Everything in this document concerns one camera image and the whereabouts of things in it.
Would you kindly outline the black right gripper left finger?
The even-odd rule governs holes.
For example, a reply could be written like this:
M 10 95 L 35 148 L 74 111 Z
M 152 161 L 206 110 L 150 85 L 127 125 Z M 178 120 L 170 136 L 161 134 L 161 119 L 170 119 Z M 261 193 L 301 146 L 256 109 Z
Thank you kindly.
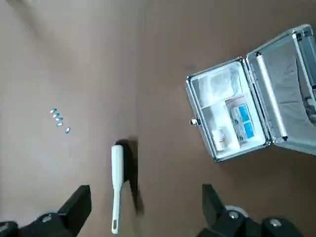
M 2 237 L 76 237 L 92 210 L 89 185 L 81 185 L 57 212 L 39 216 L 19 227 L 14 221 L 0 223 Z

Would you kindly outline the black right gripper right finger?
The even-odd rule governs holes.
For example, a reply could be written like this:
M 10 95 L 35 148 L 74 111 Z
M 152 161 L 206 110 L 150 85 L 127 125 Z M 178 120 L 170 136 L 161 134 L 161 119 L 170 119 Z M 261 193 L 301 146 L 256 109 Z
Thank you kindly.
M 202 210 L 207 227 L 199 237 L 301 237 L 302 233 L 289 220 L 268 217 L 256 222 L 244 209 L 224 205 L 211 184 L 202 185 Z

